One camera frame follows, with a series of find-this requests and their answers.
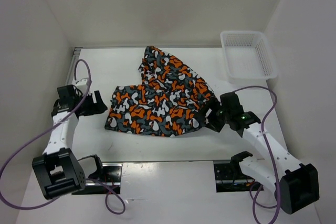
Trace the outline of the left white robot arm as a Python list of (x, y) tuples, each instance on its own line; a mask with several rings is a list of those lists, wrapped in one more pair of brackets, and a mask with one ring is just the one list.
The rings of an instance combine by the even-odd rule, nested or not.
[(87, 92), (86, 87), (71, 84), (57, 88), (59, 98), (51, 113), (55, 128), (43, 154), (32, 161), (41, 192), (47, 200), (85, 188), (85, 173), (71, 150), (75, 129), (81, 116), (107, 110), (100, 92)]

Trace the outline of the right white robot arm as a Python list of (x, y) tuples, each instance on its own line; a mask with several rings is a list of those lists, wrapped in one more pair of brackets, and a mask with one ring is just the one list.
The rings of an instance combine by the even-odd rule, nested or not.
[(266, 129), (265, 123), (252, 111), (245, 111), (238, 95), (224, 93), (219, 99), (211, 98), (198, 112), (197, 119), (220, 132), (225, 125), (270, 161), (269, 169), (248, 151), (230, 159), (233, 178), (245, 175), (255, 179), (274, 194), (277, 206), (293, 214), (320, 198), (318, 171), (312, 164), (303, 164), (291, 155)]

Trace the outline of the orange camouflage shorts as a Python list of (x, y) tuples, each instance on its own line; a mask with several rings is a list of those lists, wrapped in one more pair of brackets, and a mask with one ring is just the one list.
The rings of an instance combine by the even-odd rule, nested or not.
[(146, 47), (138, 70), (141, 84), (115, 88), (106, 130), (174, 137), (201, 129), (196, 113), (215, 94), (198, 73), (154, 46)]

